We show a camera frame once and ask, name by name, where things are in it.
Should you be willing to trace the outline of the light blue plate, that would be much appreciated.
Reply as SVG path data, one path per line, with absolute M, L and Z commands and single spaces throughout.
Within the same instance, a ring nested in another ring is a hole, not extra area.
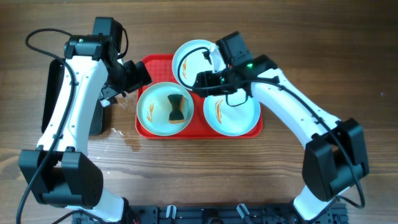
M 250 132 L 261 115 L 260 102 L 238 90 L 231 95 L 208 96 L 203 113 L 210 127 L 225 136 L 241 136 Z
M 219 72 L 226 68 L 218 46 L 208 40 L 191 40 L 181 45 L 172 59 L 176 81 L 188 90 L 200 72 Z
M 171 94 L 179 94 L 184 97 L 182 112 L 185 121 L 182 123 L 169 123 L 172 107 L 167 97 Z M 191 122 L 194 114 L 194 101 L 184 87 L 172 82 L 161 82 L 143 91 L 137 101 L 136 110 L 139 123 L 146 131 L 157 136 L 172 136 L 183 131 Z

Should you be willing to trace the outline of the green orange sponge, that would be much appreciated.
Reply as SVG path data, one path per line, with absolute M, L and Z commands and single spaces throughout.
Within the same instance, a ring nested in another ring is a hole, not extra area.
M 182 106 L 184 103 L 183 95 L 171 94 L 168 97 L 171 104 L 172 110 L 169 114 L 169 123 L 182 123 L 185 121 L 184 114 L 182 112 Z

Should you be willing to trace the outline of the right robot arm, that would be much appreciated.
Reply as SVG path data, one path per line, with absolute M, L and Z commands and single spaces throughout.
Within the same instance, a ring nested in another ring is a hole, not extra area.
M 195 52 L 212 68 L 197 73 L 191 90 L 204 98 L 242 89 L 270 109 L 302 144 L 305 187 L 292 202 L 292 223 L 314 222 L 339 200 L 364 208 L 359 181 L 369 174 L 369 162 L 363 127 L 355 119 L 342 121 L 317 106 L 272 59 L 253 56 L 238 31 L 187 55 Z

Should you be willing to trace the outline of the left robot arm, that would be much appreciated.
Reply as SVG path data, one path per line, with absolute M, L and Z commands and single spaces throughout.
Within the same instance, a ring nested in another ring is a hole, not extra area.
M 106 190 L 102 171 L 89 160 L 88 137 L 96 105 L 116 103 L 151 83 L 142 62 L 123 61 L 125 28 L 97 17 L 90 35 L 70 35 L 59 58 L 63 80 L 50 121 L 34 150 L 23 150 L 19 168 L 26 194 L 43 205 L 67 208 L 101 223 L 137 223 L 129 202 Z

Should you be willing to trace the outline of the red plastic tray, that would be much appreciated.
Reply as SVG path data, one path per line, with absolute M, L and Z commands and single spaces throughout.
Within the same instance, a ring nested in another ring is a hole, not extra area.
M 172 73 L 172 54 L 152 54 L 144 57 L 142 62 L 146 66 L 149 75 L 152 79 L 150 86 L 161 82 L 172 82 L 180 85 Z M 137 91 L 137 100 L 142 95 L 143 91 L 150 86 L 144 86 Z M 157 136 L 146 131 L 139 123 L 136 115 L 136 130 L 137 132 L 149 139 L 217 139 L 217 138 L 253 138 L 257 136 L 262 130 L 262 112 L 256 126 L 248 133 L 241 136 L 225 136 L 214 131 L 207 123 L 203 113 L 203 103 L 205 98 L 199 97 L 197 94 L 188 91 L 194 101 L 194 114 L 189 125 L 181 132 L 172 136 Z

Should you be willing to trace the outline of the black water tray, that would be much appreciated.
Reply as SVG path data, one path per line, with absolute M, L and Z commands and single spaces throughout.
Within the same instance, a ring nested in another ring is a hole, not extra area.
M 44 112 L 42 117 L 41 132 L 45 132 L 52 117 L 64 77 L 64 66 L 56 59 L 49 65 L 49 75 L 47 80 L 47 89 L 45 95 Z M 104 130 L 104 109 L 98 100 L 96 102 L 91 126 L 89 130 L 90 136 L 97 136 Z

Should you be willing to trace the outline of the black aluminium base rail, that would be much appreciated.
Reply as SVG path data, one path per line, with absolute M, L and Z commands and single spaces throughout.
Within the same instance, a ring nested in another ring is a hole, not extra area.
M 158 207 L 156 205 L 132 206 L 138 223 L 149 224 L 206 224 L 206 223 L 246 223 L 237 206 L 215 207 Z M 265 204 L 262 206 L 248 206 L 249 218 L 253 223 L 301 223 L 299 216 L 294 213 L 287 203 Z M 314 223 L 348 224 L 348 211 L 343 203 L 332 205 L 320 215 Z

